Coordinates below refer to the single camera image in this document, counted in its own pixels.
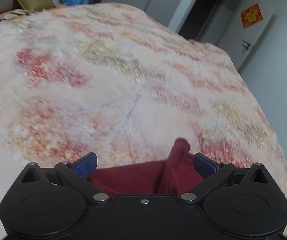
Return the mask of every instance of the dark doorway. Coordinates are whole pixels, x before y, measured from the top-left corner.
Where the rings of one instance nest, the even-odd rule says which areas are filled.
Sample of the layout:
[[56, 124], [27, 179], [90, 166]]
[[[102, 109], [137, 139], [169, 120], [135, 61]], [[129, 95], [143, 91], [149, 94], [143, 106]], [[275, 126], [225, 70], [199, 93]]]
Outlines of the dark doorway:
[[184, 22], [179, 35], [183, 36], [186, 40], [198, 40], [222, 2], [223, 0], [197, 0]]

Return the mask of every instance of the olive green cushion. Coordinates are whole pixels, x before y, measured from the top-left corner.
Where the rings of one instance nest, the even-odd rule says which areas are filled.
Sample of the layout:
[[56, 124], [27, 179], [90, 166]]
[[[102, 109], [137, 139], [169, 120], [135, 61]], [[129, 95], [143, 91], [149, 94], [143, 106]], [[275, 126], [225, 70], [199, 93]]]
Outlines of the olive green cushion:
[[42, 9], [54, 8], [51, 0], [17, 0], [22, 9], [29, 11], [41, 11]]

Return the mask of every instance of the screw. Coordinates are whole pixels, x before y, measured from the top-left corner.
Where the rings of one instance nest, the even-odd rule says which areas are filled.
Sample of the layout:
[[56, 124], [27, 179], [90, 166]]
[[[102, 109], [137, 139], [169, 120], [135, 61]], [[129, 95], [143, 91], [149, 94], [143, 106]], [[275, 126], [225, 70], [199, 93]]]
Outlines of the screw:
[[180, 197], [186, 201], [193, 201], [197, 198], [197, 196], [195, 194], [189, 193], [189, 192], [181, 194]]
[[145, 205], [147, 205], [149, 202], [150, 202], [150, 201], [149, 201], [149, 200], [147, 200], [147, 199], [143, 199], [143, 200], [141, 200], [141, 203], [142, 203], [142, 204], [145, 204]]
[[93, 199], [96, 201], [103, 202], [103, 201], [106, 201], [107, 199], [109, 199], [109, 195], [106, 193], [97, 193], [97, 194], [93, 195]]

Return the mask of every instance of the chinese new year decoration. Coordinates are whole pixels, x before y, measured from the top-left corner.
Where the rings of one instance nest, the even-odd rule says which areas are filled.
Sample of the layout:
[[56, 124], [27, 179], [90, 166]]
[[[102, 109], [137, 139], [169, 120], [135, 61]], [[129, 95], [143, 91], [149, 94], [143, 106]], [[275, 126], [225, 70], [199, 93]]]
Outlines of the chinese new year decoration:
[[241, 13], [242, 25], [245, 28], [263, 20], [258, 4], [255, 4]]

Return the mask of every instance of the bed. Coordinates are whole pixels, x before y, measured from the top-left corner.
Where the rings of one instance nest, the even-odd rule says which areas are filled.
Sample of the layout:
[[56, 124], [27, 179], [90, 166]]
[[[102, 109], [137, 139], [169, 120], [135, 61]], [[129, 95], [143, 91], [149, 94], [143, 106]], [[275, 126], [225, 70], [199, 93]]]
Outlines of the bed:
[[264, 163], [287, 197], [276, 134], [224, 51], [124, 4], [0, 25], [0, 201], [28, 162], [163, 160], [178, 137], [217, 162]]

